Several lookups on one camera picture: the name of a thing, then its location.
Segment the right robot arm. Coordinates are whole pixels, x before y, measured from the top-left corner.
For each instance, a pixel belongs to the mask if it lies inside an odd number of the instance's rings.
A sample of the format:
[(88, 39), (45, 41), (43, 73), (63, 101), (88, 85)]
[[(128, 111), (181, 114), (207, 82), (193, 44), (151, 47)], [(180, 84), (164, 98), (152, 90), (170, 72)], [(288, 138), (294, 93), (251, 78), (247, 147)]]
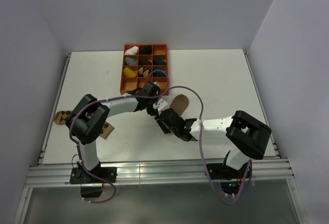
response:
[(269, 126), (242, 110), (226, 118), (201, 120), (183, 119), (168, 108), (157, 115), (155, 121), (164, 134), (173, 133), (185, 142), (202, 138), (231, 141), (234, 148), (227, 153), (222, 166), (229, 178), (235, 177), (249, 160), (264, 158), (272, 133)]

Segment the tan sock with maroon cuff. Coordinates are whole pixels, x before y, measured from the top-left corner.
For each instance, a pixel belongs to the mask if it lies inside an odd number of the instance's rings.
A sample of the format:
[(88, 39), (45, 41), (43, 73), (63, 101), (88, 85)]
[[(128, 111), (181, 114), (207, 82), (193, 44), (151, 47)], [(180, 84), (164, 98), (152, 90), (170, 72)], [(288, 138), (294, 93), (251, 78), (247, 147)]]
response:
[(177, 95), (171, 102), (170, 108), (181, 116), (189, 105), (189, 99), (183, 94)]

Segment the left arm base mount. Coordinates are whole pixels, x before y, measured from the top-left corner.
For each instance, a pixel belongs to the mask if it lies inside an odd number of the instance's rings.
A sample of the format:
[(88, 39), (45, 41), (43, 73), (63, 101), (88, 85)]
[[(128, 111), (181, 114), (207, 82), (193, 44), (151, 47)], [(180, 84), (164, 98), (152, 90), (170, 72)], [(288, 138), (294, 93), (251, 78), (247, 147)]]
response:
[[(116, 182), (116, 167), (100, 167), (98, 171), (94, 171), (98, 178), (102, 178), (110, 183)], [(105, 182), (91, 176), (81, 167), (74, 167), (71, 170), (69, 184), (79, 185), (80, 194), (83, 198), (94, 200), (101, 196)]]

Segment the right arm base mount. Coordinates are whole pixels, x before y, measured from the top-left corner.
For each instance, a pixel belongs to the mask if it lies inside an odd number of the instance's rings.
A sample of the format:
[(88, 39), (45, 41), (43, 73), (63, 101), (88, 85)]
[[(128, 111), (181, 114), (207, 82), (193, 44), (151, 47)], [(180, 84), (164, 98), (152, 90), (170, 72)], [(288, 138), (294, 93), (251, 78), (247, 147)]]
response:
[(211, 180), (232, 180), (243, 178), (247, 168), (245, 163), (239, 170), (224, 165), (223, 163), (206, 164)]

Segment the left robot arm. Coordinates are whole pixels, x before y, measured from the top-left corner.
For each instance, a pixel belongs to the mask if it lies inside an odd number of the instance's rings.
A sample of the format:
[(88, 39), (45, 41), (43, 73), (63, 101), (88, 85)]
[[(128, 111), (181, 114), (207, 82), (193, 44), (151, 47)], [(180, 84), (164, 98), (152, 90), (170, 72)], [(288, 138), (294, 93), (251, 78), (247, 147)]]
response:
[(77, 146), (82, 177), (95, 182), (100, 176), (100, 161), (96, 140), (103, 131), (106, 120), (112, 116), (150, 109), (156, 102), (160, 88), (153, 82), (146, 82), (142, 88), (129, 91), (119, 97), (98, 100), (85, 95), (66, 120), (69, 137)]

